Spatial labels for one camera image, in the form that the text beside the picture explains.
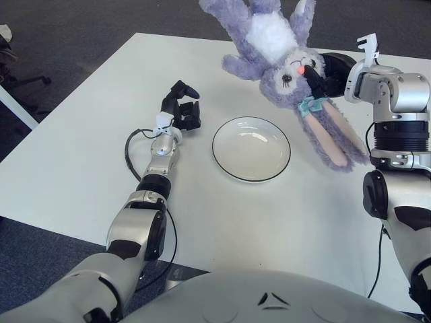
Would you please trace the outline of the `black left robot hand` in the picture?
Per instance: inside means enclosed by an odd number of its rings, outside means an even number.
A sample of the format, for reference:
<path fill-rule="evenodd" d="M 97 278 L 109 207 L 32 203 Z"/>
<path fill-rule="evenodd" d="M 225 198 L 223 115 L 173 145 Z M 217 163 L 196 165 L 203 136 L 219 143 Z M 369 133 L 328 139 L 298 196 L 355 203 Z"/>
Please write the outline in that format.
<path fill-rule="evenodd" d="M 185 96 L 196 99 L 194 102 L 179 104 Z M 161 111 L 172 115 L 170 124 L 179 129 L 190 131 L 201 127 L 199 93 L 191 86 L 178 80 L 162 100 Z"/>

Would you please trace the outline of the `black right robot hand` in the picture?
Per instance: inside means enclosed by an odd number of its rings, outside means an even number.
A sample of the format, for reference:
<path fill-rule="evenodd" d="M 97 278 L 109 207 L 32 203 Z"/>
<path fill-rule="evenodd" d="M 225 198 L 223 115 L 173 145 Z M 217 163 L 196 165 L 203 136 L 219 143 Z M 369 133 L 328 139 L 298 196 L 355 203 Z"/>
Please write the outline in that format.
<path fill-rule="evenodd" d="M 314 67 L 304 66 L 303 76 L 314 99 L 344 96 L 347 78 L 356 61 L 350 56 L 335 52 L 321 54 L 325 62 L 325 76 L 320 76 Z"/>

